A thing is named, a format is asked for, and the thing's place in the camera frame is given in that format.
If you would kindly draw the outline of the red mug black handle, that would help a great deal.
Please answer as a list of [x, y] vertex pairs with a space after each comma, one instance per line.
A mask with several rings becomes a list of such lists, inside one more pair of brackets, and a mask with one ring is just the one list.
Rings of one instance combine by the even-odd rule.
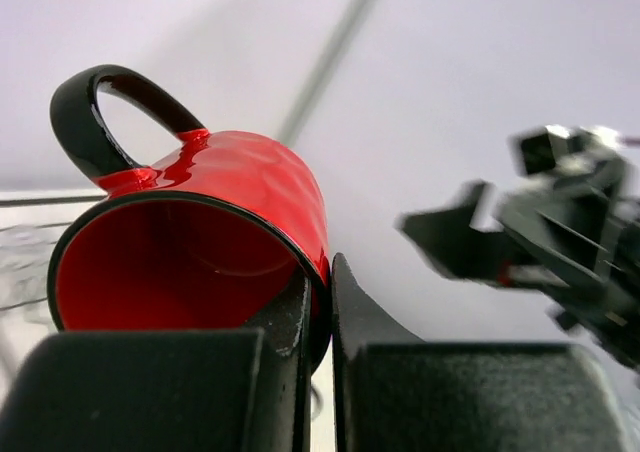
[[[100, 93], [144, 112], [179, 148], [136, 162], [109, 130]], [[61, 148], [104, 192], [53, 250], [47, 299], [58, 329], [238, 327], [302, 272], [312, 291], [310, 361], [321, 363], [328, 225], [318, 183], [294, 151], [261, 134], [212, 132], [156, 83], [114, 64], [63, 82], [49, 114]]]

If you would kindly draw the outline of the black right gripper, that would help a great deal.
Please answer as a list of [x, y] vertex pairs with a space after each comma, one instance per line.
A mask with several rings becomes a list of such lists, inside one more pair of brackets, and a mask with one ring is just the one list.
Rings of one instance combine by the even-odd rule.
[[627, 144], [605, 126], [546, 125], [513, 141], [526, 182], [504, 200], [502, 230], [479, 230], [472, 219], [490, 187], [463, 185], [453, 206], [410, 212], [398, 230], [430, 267], [451, 280], [497, 282], [506, 266], [512, 287], [541, 290], [559, 306], [566, 332], [582, 327], [626, 367], [639, 364], [639, 219], [619, 208], [633, 168]]

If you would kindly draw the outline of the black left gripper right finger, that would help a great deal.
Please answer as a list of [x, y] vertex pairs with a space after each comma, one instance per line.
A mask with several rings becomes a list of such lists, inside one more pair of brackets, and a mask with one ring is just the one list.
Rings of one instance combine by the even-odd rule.
[[596, 359], [567, 343], [434, 342], [332, 264], [341, 451], [626, 451], [630, 421]]

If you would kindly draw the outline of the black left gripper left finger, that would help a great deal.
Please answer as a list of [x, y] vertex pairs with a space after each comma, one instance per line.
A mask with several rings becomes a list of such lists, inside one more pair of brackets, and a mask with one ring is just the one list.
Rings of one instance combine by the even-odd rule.
[[1, 410], [5, 451], [306, 451], [311, 286], [237, 329], [63, 332], [27, 356]]

